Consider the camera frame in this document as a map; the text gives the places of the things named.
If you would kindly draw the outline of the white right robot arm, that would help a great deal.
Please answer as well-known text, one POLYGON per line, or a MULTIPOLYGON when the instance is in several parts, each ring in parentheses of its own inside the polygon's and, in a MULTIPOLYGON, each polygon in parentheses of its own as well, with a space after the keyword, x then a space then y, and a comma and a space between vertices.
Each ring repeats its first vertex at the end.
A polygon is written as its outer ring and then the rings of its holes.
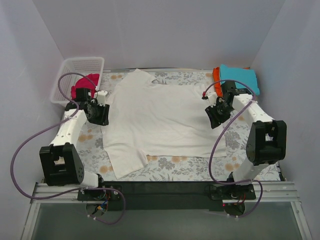
POLYGON ((237 80, 220 81, 222 96, 216 93, 202 93, 202 99, 209 102, 205 109, 212 129, 227 123, 218 140, 238 118, 243 117, 250 132, 245 147, 246 158, 240 167, 233 171, 227 181, 227 195, 237 199, 245 192, 243 185, 250 185, 255 177, 269 165, 281 161, 286 156, 287 124, 283 120, 275 120, 259 106, 256 93, 245 83, 237 88, 237 80))

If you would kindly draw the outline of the white t shirt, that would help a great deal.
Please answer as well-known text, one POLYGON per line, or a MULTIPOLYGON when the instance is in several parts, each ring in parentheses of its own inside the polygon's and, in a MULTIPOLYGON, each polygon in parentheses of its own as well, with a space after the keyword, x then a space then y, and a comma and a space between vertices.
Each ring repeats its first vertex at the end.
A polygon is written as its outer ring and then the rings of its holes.
POLYGON ((204 85, 159 84, 136 69, 108 97, 103 147, 117 179, 148 164, 148 156, 225 157, 221 126, 212 128, 204 85))

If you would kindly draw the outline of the aluminium frame rail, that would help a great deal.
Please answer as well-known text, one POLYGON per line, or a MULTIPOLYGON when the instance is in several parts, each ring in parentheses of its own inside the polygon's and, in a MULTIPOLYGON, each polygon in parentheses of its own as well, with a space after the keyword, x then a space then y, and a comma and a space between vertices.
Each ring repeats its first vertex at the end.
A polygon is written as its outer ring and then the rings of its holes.
POLYGON ((35 200, 24 240, 310 240, 292 182, 254 184, 244 202, 217 197, 212 182, 118 182, 106 213, 78 192, 35 200))

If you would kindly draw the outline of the white plastic laundry basket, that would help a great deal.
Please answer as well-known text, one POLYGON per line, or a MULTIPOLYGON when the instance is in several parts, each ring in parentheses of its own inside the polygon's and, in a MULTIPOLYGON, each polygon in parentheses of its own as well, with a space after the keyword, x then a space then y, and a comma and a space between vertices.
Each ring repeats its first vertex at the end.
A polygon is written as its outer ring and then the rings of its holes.
MULTIPOLYGON (((58 80, 63 74, 67 73, 79 73, 82 75, 89 75, 89 74, 99 74, 99 78, 96 84, 97 89, 100 89, 102 74, 104 69, 105 59, 103 57, 74 57, 74 58, 67 58, 63 61, 59 72, 57 74, 57 80, 54 84, 51 95, 50 101, 53 104, 58 104, 63 107, 67 105, 69 101, 63 97, 61 92, 58 88, 58 80)), ((60 87, 65 95, 71 98, 71 89, 72 86, 76 84, 76 82, 81 79, 82 77, 79 75, 67 75, 62 78, 60 81, 60 87)))

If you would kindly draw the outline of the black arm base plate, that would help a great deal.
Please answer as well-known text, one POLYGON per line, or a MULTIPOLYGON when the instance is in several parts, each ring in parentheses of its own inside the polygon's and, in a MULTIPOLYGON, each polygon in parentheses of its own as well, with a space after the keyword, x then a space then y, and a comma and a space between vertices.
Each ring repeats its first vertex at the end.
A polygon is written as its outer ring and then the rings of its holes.
POLYGON ((108 201, 109 211, 210 210, 223 211, 223 201, 255 200, 252 184, 221 185, 212 181, 105 181, 107 191, 79 191, 81 202, 108 201))

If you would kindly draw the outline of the folded blue t shirt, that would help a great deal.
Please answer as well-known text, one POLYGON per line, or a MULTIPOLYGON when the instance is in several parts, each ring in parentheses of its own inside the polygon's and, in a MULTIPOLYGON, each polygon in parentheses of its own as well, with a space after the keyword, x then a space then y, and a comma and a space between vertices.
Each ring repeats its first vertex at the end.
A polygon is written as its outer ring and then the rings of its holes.
POLYGON ((219 79, 221 81, 223 80, 220 82, 221 85, 225 82, 224 80, 236 80, 250 87, 257 96, 260 95, 257 76, 253 69, 228 67, 224 64, 221 64, 219 67, 219 72, 219 79))

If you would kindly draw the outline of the crumpled red t shirt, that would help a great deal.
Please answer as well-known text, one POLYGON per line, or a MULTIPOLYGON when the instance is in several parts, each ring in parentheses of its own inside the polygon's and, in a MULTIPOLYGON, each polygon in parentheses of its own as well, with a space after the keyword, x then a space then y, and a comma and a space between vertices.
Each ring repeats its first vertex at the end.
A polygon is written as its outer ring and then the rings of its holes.
POLYGON ((71 87, 71 98, 74 100, 76 98, 76 89, 79 88, 86 88, 90 89, 90 94, 93 97, 96 93, 96 87, 98 86, 100 74, 99 73, 91 73, 88 74, 86 77, 88 77, 94 85, 88 81, 85 77, 80 78, 74 86, 71 87))

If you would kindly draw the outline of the folded orange t shirt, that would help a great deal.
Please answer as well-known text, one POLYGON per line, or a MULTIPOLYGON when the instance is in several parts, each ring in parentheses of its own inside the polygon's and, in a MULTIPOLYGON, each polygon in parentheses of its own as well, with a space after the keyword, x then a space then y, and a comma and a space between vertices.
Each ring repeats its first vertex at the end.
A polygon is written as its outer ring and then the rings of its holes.
POLYGON ((220 81, 220 66, 213 69, 212 77, 214 82, 220 81))

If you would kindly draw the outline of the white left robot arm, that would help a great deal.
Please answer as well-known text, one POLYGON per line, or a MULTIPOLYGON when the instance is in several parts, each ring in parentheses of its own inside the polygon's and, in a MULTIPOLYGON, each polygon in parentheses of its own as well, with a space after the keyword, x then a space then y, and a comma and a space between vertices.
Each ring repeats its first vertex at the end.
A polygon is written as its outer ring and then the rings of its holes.
POLYGON ((88 88, 77 88, 76 98, 64 109, 63 123, 49 146, 39 151, 45 182, 49 186, 79 185, 89 188, 95 200, 106 196, 106 187, 97 173, 85 171, 77 152, 77 142, 83 125, 89 122, 98 126, 109 124, 110 106, 106 104, 108 92, 97 91, 91 96, 88 88))

